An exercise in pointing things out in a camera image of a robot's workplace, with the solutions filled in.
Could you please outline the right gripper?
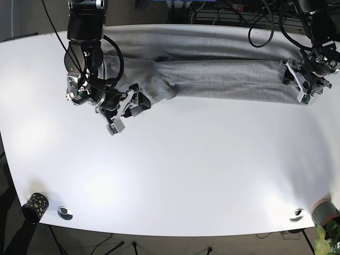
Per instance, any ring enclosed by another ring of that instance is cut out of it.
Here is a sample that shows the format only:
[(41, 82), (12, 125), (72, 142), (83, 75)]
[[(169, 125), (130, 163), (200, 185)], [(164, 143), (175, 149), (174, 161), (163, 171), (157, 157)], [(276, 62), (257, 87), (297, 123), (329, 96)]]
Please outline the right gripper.
[(115, 135), (125, 128), (122, 117), (135, 117), (139, 112), (150, 108), (150, 100), (140, 91), (138, 84), (133, 84), (125, 93), (111, 96), (110, 99), (96, 107), (96, 113), (106, 120), (106, 128), (110, 135)]

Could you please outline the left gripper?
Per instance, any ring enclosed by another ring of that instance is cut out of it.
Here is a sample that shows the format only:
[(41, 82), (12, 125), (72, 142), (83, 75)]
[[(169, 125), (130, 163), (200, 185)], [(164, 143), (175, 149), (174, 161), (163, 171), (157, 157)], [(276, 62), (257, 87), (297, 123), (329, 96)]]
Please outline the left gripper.
[(310, 105), (314, 95), (323, 93), (324, 88), (331, 88), (332, 84), (323, 76), (309, 72), (297, 60), (288, 58), (280, 62), (282, 84), (290, 85), (295, 82), (299, 88), (297, 101), (302, 105)]

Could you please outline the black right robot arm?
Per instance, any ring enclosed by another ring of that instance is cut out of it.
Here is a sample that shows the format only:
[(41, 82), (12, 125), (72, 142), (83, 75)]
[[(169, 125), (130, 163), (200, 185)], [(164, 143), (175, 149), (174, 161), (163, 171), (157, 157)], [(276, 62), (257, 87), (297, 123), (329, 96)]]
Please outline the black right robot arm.
[[(124, 59), (118, 45), (104, 35), (107, 1), (69, 1), (69, 8), (69, 46), (64, 56), (68, 71), (66, 98), (75, 105), (92, 105), (107, 121), (110, 134), (115, 135), (125, 128), (121, 118), (150, 109), (151, 103), (136, 83), (125, 92), (115, 88), (123, 76)], [(120, 68), (113, 78), (99, 78), (99, 68), (104, 65), (102, 39), (118, 54)]]

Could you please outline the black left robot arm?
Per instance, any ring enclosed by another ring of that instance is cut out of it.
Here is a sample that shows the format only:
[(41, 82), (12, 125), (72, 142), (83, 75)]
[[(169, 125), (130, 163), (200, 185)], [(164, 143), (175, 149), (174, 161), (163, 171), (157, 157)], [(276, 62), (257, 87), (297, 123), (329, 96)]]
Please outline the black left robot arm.
[[(339, 52), (336, 42), (339, 34), (335, 22), (331, 19), (327, 1), (286, 1), (271, 6), (263, 2), (270, 16), (271, 26), (278, 25), (282, 35), (299, 48), (301, 59), (288, 58), (280, 62), (284, 68), (282, 83), (296, 82), (299, 88), (297, 100), (300, 104), (310, 105), (315, 94), (322, 94), (324, 88), (331, 88), (326, 76), (339, 73)], [(305, 46), (294, 40), (285, 31), (283, 18), (290, 16), (298, 19), (311, 46)]]

